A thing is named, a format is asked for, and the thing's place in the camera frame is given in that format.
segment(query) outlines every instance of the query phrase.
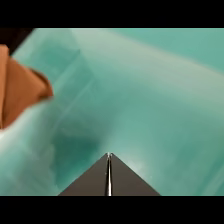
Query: black triangular object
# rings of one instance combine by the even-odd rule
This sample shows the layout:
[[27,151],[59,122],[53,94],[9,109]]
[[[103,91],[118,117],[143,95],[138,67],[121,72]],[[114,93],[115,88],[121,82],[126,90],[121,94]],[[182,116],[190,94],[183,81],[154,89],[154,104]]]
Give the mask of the black triangular object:
[[107,154],[77,178],[59,196],[104,196],[106,188]]
[[113,196],[159,196],[114,154],[111,154],[111,176]]

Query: teal surface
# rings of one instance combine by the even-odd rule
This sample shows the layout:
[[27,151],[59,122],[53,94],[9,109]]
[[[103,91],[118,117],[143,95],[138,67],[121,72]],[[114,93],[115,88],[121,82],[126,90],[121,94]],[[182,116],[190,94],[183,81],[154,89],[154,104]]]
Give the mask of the teal surface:
[[57,195],[106,152],[162,195],[224,195],[223,29],[36,29],[14,57],[54,100],[0,133],[0,195]]

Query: brown fabric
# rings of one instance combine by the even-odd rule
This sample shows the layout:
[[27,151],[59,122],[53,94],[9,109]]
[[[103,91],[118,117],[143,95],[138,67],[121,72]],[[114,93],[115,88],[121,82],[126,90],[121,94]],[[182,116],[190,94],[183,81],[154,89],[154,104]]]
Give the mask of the brown fabric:
[[0,129],[8,127],[29,106],[53,96],[49,81],[9,57],[0,45]]

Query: dark background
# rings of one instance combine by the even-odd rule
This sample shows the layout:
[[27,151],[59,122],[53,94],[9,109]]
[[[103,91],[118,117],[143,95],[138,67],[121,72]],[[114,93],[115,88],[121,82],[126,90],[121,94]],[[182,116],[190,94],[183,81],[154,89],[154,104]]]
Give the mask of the dark background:
[[0,28],[0,44],[6,44],[10,55],[34,28]]

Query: glossy surface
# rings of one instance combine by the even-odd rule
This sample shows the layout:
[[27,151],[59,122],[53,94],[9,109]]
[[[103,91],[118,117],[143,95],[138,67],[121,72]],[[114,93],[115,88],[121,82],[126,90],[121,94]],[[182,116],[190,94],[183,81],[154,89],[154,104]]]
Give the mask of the glossy surface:
[[112,152],[161,195],[223,195],[223,38],[223,29],[34,31],[14,57],[45,73],[55,98],[2,133],[0,194],[57,195]]

